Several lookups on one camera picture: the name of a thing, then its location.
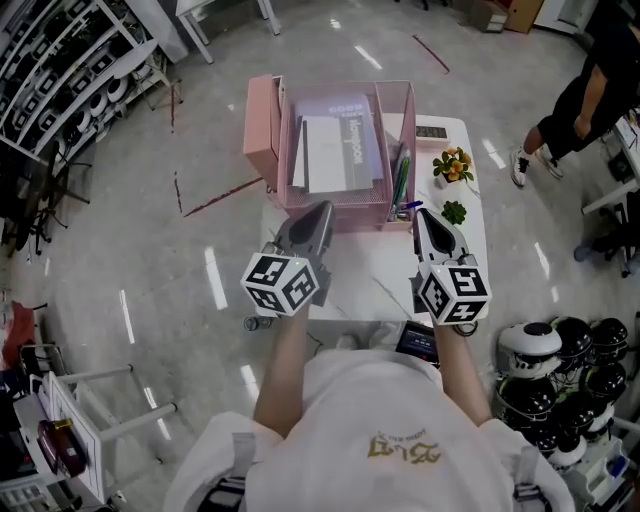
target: white marble tabletop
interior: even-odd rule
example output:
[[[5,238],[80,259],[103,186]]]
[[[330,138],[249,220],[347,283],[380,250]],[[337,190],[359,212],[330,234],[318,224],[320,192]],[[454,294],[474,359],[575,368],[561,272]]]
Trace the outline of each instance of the white marble tabletop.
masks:
[[[417,124],[446,128],[451,146],[460,146],[471,155],[467,128],[460,119],[418,115]],[[384,114],[385,129],[398,138],[402,114]],[[441,212],[445,201],[460,201],[467,209],[465,222],[458,226],[465,236],[484,277],[488,279],[487,246],[482,203],[478,192],[478,170],[472,169],[475,181],[455,183],[440,189],[433,177],[433,159],[442,150],[418,147],[416,158],[415,199]],[[265,198],[262,214],[261,245],[272,241],[287,218],[284,210]],[[404,232],[336,233],[323,262],[333,275],[324,307],[311,307],[310,317],[319,320],[403,321],[415,320],[431,325],[428,313],[413,312],[409,278],[418,270],[413,252],[413,236]],[[485,318],[485,307],[479,318]]]

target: person's hand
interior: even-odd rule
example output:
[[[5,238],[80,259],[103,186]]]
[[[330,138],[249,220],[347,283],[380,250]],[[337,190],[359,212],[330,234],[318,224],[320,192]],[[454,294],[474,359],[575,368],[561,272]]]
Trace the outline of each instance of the person's hand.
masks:
[[[586,138],[591,132],[591,119],[587,119],[582,114],[580,114],[575,123],[573,123],[573,129],[576,132],[576,135],[581,139]]]

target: small potted plant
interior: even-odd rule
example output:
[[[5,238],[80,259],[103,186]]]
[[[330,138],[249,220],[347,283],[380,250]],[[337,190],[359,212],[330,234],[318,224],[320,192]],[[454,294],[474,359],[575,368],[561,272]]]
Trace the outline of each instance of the small potted plant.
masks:
[[[465,153],[462,148],[449,148],[442,152],[442,160],[436,158],[433,160],[433,175],[440,179],[444,179],[446,183],[455,183],[456,181],[475,180],[473,174],[469,171],[473,164],[471,155]]]
[[[467,216],[467,209],[458,201],[454,201],[453,203],[447,201],[444,203],[442,216],[455,226],[456,224],[462,224],[464,222]]]

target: black shorts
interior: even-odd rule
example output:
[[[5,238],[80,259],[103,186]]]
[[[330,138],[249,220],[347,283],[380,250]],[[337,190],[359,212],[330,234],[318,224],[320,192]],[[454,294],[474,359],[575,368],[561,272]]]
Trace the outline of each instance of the black shorts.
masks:
[[[624,114],[616,115],[606,102],[601,102],[591,120],[591,131],[584,139],[576,135],[573,129],[577,117],[582,111],[582,102],[586,91],[586,82],[576,78],[558,98],[553,114],[538,123],[542,139],[549,146],[551,155],[559,160],[571,151],[581,151],[594,140],[613,128],[616,121]]]

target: storage rack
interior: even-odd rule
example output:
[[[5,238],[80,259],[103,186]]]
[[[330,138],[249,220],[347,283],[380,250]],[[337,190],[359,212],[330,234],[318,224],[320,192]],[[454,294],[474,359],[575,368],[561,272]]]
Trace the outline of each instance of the storage rack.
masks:
[[[69,161],[146,89],[159,81],[170,86],[165,74],[166,58],[156,49],[145,62],[148,74],[143,79],[139,75],[133,79],[130,75],[124,96],[93,117],[82,132],[74,131],[75,114],[87,108],[94,94],[109,85],[113,76],[109,68],[117,66],[127,51],[149,39],[128,6],[122,0],[111,1],[109,4],[105,0],[10,0],[7,3],[0,14],[0,132],[5,137],[36,155],[53,138],[60,138],[67,142],[61,156]],[[70,50],[78,43],[87,45],[81,55]],[[118,53],[114,51],[112,55],[111,49],[116,43]],[[53,68],[52,61],[60,52],[63,52],[62,58],[66,57],[65,51],[75,58],[63,72],[53,74],[55,81],[52,80],[46,92],[36,90],[38,81],[46,78],[45,71]],[[96,72],[91,66],[101,54],[108,54],[110,62]],[[72,91],[69,85],[84,73],[91,78],[90,83],[81,91]],[[51,121],[43,126],[41,119],[49,109],[54,113]]]

